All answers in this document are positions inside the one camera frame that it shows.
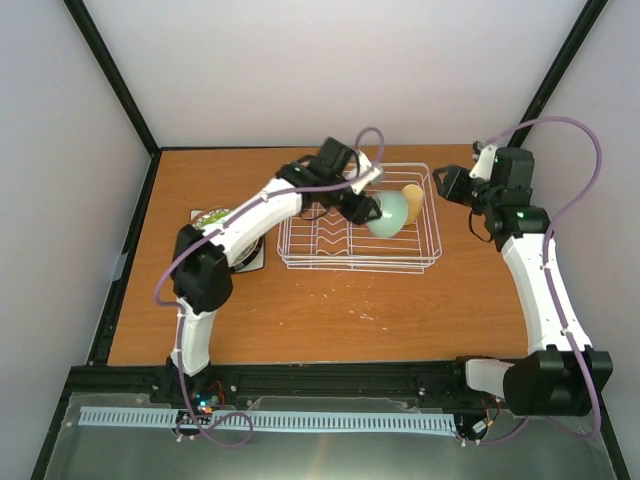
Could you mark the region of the mint green bowl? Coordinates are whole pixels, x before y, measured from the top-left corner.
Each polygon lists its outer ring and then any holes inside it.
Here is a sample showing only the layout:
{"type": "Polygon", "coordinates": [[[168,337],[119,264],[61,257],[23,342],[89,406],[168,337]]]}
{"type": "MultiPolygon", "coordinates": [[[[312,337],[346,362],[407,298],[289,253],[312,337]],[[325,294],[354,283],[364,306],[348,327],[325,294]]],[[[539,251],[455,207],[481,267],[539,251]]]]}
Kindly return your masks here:
{"type": "Polygon", "coordinates": [[[408,219],[408,202],[399,191],[381,191],[373,196],[381,212],[379,218],[367,223],[377,238],[391,238],[399,233],[408,219]]]}

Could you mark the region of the yellow mug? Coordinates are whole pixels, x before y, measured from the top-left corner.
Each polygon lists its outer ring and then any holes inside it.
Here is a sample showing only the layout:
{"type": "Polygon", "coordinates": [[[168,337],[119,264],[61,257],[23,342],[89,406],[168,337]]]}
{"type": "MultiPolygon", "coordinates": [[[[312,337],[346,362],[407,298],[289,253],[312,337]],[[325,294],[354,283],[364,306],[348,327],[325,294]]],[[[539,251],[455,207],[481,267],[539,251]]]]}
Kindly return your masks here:
{"type": "Polygon", "coordinates": [[[408,226],[416,222],[422,211],[424,192],[420,186],[416,184],[408,184],[401,190],[401,194],[407,203],[407,218],[405,226],[408,226]]]}

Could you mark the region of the white wire dish rack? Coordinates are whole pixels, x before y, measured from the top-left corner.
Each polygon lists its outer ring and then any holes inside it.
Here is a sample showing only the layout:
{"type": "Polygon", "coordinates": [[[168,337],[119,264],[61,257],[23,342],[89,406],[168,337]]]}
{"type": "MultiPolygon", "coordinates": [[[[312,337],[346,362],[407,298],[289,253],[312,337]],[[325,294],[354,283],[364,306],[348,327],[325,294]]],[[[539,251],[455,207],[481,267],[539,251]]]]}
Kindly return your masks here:
{"type": "Polygon", "coordinates": [[[364,226],[348,222],[337,210],[327,214],[315,204],[303,217],[279,225],[277,252],[290,269],[422,274],[442,255],[431,171],[424,163],[391,162],[384,176],[366,194],[400,191],[407,186],[422,192],[417,218],[391,238],[374,236],[364,226]]]}

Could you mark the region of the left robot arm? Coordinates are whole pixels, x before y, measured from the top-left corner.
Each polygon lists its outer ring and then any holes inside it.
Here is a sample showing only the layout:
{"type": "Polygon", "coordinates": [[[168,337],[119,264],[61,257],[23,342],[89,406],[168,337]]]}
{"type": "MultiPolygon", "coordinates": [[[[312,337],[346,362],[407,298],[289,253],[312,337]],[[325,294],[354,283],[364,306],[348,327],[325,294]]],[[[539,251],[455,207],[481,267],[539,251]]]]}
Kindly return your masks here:
{"type": "Polygon", "coordinates": [[[318,152],[283,165],[248,201],[201,229],[178,232],[173,261],[162,274],[171,280],[178,325],[171,360],[178,369],[172,388],[186,402],[201,400],[208,378],[209,341],[218,310],[233,291],[232,266],[271,228],[310,206],[339,211],[361,225],[381,215],[364,190],[381,178],[379,159],[329,137],[318,152]]]}

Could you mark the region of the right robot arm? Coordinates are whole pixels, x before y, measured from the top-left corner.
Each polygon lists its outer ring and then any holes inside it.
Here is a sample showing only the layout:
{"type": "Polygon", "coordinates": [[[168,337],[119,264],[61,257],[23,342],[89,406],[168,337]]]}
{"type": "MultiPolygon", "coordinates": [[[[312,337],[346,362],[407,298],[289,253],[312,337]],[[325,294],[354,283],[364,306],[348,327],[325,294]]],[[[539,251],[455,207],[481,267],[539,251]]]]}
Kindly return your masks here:
{"type": "Polygon", "coordinates": [[[609,353],[594,349],[568,297],[549,236],[547,212],[532,205],[531,152],[489,145],[470,169],[433,173],[438,195],[481,216],[490,242],[514,280],[528,338],[525,358],[509,362],[459,357],[462,386],[491,394],[519,416],[585,416],[613,371],[609,353]]]}

